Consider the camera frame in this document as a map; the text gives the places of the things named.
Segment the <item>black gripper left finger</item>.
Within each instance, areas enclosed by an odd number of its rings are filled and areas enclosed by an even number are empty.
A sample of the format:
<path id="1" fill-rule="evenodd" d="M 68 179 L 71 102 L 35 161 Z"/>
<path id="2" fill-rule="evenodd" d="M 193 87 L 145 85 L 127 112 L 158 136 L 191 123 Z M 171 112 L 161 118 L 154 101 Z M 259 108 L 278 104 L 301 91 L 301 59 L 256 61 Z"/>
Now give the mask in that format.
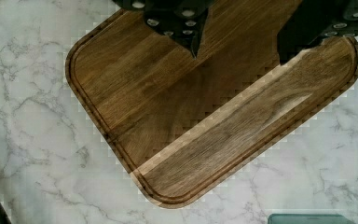
<path id="1" fill-rule="evenodd" d="M 197 58 L 214 0 L 113 0 L 120 8 L 143 13 L 145 24 L 165 35 Z"/>

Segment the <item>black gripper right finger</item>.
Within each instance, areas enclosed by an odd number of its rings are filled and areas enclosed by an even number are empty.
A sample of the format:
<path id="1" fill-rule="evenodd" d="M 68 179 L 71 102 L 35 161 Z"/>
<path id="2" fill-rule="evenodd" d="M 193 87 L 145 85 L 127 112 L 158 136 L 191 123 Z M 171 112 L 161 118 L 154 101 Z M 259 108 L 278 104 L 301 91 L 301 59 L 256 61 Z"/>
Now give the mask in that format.
<path id="1" fill-rule="evenodd" d="M 303 0 L 277 34 L 280 65 L 334 36 L 358 36 L 358 0 Z"/>

